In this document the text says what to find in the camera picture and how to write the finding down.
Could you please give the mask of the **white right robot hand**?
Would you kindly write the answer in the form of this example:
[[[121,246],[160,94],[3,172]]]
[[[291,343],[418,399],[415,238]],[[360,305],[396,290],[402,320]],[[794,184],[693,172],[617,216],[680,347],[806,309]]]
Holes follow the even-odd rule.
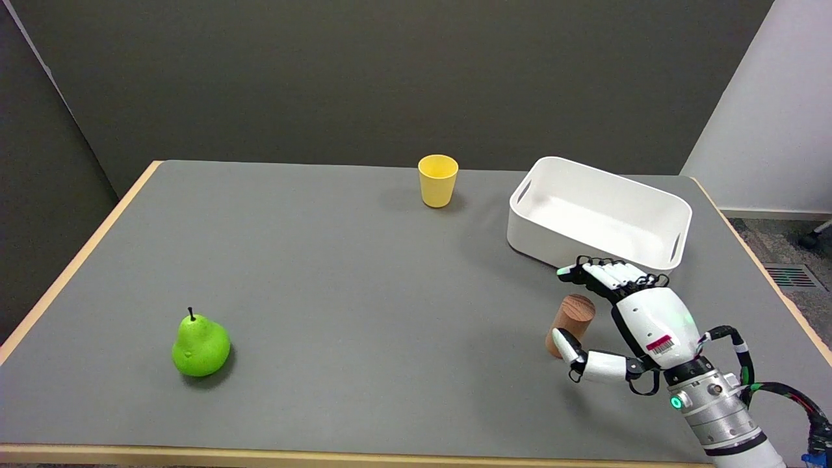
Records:
[[[606,350],[585,350],[579,338],[564,327],[555,327],[550,336],[560,356],[570,367],[574,382],[627,382],[632,384],[645,373],[654,375],[658,391],[659,374],[669,385],[705,375],[715,367],[699,355],[699,333],[686,305],[669,287],[665,274],[651,274],[621,259],[580,255],[575,264],[556,273],[560,281],[584,285],[612,305],[613,322],[632,350],[622,356]]]

